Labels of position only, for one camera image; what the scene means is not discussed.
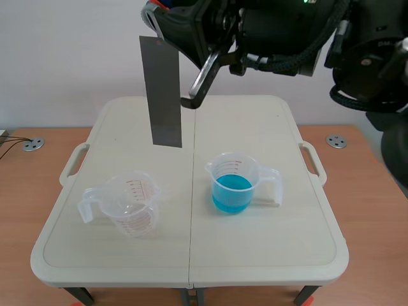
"metal grommet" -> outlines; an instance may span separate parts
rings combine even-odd
[[[33,138],[31,142],[24,142],[23,143],[23,150],[30,152],[35,151],[41,148],[44,145],[45,141],[42,137]]]
[[[326,142],[329,146],[336,149],[343,149],[347,146],[347,141],[340,135],[329,135],[326,137]]]

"measuring cup handle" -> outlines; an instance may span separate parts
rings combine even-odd
[[[278,170],[271,168],[260,169],[261,180],[273,182],[275,185],[275,192],[273,194],[276,205],[281,206],[283,200],[283,183],[282,177]]]
[[[92,206],[94,204],[99,204],[100,201],[96,199],[84,199],[78,204],[78,210],[84,220],[84,223],[89,223],[94,219],[92,214]]]

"measuring cup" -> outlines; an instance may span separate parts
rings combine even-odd
[[[248,207],[254,189],[262,181],[274,184],[273,200],[282,204],[283,185],[279,171],[262,167],[255,159],[239,153],[222,153],[204,167],[212,179],[212,199],[217,208],[237,213]]]
[[[123,234],[138,237],[156,225],[156,200],[160,193],[148,174],[132,171],[113,177],[100,187],[86,189],[78,209],[88,223],[93,220],[92,206],[99,206]]]

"table handle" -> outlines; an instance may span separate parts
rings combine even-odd
[[[64,187],[68,177],[72,175],[72,171],[77,167],[80,156],[82,156],[83,152],[87,152],[89,150],[89,143],[81,143],[78,145],[74,151],[72,151],[71,156],[69,157],[68,162],[66,163],[61,175],[59,176],[59,183]]]
[[[300,143],[300,146],[308,153],[313,168],[317,172],[317,177],[319,178],[321,185],[324,186],[327,181],[327,174],[321,164],[319,156],[317,155],[316,149],[309,142]]]

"wooden desk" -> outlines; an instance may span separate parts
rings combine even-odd
[[[45,138],[45,146],[12,148],[0,160],[0,305],[71,305],[63,290],[40,282],[30,253],[61,191],[59,175],[90,129],[20,129],[14,136]],[[314,294],[313,306],[404,305],[408,292],[408,201],[354,126],[303,126],[328,174],[324,189],[347,240],[350,262],[334,284]],[[328,134],[347,139],[329,147]],[[9,147],[0,148],[2,154]],[[292,305],[298,287],[212,288],[206,306]],[[180,306],[172,289],[90,289],[96,305]]]

